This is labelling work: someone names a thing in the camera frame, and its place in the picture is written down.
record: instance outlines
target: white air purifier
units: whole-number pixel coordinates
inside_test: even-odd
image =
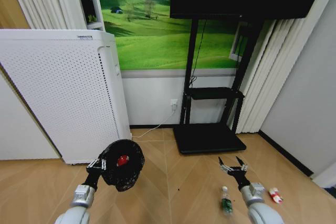
[[[114,35],[0,30],[0,62],[67,164],[131,139]]]

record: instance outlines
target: plastic water bottle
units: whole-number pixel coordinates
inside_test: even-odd
[[[222,196],[222,210],[225,215],[232,214],[232,202],[230,200],[229,193],[227,192],[227,187],[223,186],[223,196]]]

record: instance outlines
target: wall outlet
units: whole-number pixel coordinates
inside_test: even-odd
[[[178,99],[170,99],[170,106],[172,107],[172,110],[177,109],[177,102],[178,102]]]

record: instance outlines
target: white cable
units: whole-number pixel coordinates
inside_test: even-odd
[[[155,128],[152,128],[148,131],[146,131],[145,133],[143,133],[141,136],[132,136],[133,137],[136,137],[136,138],[141,138],[143,136],[145,136],[148,132],[152,131],[152,130],[155,130],[156,128],[160,127],[163,123],[165,123],[174,113],[175,113],[176,110],[173,111],[173,113],[170,114],[170,116],[168,116],[162,123],[160,123],[157,127]]]

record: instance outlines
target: tree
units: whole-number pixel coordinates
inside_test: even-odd
[[[127,20],[131,21],[131,19],[134,18],[134,4],[133,3],[128,3],[126,6],[126,13],[127,13]]]
[[[151,15],[154,11],[155,1],[154,0],[145,0],[144,9],[146,12],[146,18],[151,18]]]

